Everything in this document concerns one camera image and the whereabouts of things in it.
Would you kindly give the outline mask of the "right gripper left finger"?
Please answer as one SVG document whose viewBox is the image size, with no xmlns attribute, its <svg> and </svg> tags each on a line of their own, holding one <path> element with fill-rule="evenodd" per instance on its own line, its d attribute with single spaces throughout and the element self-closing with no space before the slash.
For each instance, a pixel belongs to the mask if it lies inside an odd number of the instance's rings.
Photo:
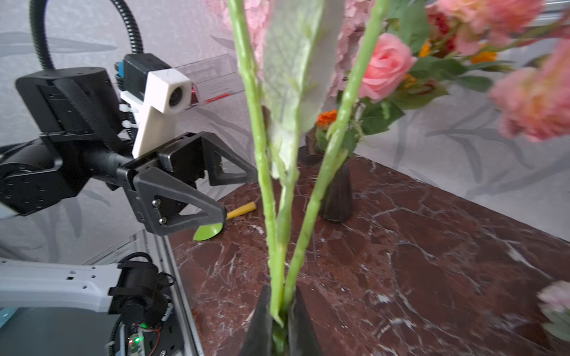
<svg viewBox="0 0 570 356">
<path fill-rule="evenodd" d="M 273 317 L 270 314 L 271 289 L 261 289 L 258 303 L 250 319 L 249 329 L 240 356 L 270 356 L 273 354 Z"/>
</svg>

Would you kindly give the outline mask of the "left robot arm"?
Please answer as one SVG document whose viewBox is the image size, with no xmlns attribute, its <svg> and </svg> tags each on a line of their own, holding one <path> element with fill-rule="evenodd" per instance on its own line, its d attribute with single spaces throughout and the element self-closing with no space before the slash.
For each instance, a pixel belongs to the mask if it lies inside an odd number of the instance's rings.
<svg viewBox="0 0 570 356">
<path fill-rule="evenodd" d="M 226 209 L 197 190 L 252 182 L 255 168 L 213 133 L 169 137 L 139 156 L 119 137 L 121 111 L 104 68 L 40 71 L 16 82 L 40 138 L 1 148 L 1 207 L 28 216 L 75 197 L 90 179 L 121 188 L 147 231 L 168 235 L 223 223 Z"/>
</svg>

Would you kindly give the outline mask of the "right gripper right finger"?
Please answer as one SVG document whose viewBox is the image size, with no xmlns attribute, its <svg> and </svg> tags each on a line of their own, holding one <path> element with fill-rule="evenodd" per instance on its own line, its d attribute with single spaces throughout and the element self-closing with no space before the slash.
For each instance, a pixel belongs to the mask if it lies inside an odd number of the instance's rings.
<svg viewBox="0 0 570 356">
<path fill-rule="evenodd" d="M 322 356 L 316 332 L 299 289 L 288 311 L 288 347 L 290 356 Z"/>
</svg>

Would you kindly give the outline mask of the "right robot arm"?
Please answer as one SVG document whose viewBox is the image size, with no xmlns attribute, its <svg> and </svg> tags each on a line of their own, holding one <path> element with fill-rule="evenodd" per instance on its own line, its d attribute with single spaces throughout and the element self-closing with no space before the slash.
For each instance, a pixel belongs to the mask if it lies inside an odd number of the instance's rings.
<svg viewBox="0 0 570 356">
<path fill-rule="evenodd" d="M 175 276 L 135 252 L 116 263 L 74 266 L 1 260 L 1 307 L 76 308 L 117 315 L 107 355 L 201 355 L 188 301 Z M 280 327 L 264 286 L 239 355 L 322 355 L 300 292 Z"/>
</svg>

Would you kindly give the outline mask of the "pink rose stem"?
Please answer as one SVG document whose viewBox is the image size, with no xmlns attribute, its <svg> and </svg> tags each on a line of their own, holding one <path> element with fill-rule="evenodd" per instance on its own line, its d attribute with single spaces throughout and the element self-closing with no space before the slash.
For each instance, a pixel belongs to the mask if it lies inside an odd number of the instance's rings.
<svg viewBox="0 0 570 356">
<path fill-rule="evenodd" d="M 411 49 L 393 34 L 382 34 L 365 71 L 359 96 L 373 102 L 388 98 L 417 62 Z"/>
</svg>

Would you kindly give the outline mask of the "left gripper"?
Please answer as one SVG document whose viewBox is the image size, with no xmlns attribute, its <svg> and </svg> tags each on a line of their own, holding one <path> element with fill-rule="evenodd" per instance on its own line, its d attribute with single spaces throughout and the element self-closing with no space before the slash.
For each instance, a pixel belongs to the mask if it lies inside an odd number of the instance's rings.
<svg viewBox="0 0 570 356">
<path fill-rule="evenodd" d="M 115 186 L 129 196 L 134 216 L 153 234 L 167 236 L 223 223 L 226 209 L 197 189 L 256 182 L 257 169 L 216 134 L 187 133 L 142 157 L 119 165 Z"/>
</svg>

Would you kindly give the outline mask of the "pink carnation stem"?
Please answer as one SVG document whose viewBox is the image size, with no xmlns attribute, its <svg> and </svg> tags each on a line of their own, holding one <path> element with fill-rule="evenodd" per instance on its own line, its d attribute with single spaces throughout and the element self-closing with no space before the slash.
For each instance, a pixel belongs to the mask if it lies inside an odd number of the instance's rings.
<svg viewBox="0 0 570 356">
<path fill-rule="evenodd" d="M 543 329 L 551 336 L 569 342 L 569 282 L 557 281 L 537 293 L 540 311 L 549 320 Z"/>
<path fill-rule="evenodd" d="M 371 18 L 385 14 L 388 5 L 387 1 L 377 1 Z M 371 25 L 370 20 L 365 31 L 374 34 L 378 27 Z M 315 126 L 327 94 L 317 100 L 309 94 L 297 96 L 286 90 L 279 98 L 268 98 L 250 38 L 246 36 L 248 27 L 243 24 L 240 29 L 243 36 L 239 42 L 235 41 L 235 50 L 249 108 L 258 185 L 264 206 L 271 277 L 270 314 L 278 325 L 283 326 L 324 193 L 346 157 L 341 151 L 345 130 L 339 127 L 332 135 L 294 254 L 289 256 L 287 249 L 292 228 L 292 203 L 299 177 L 299 143 L 302 136 Z"/>
</svg>

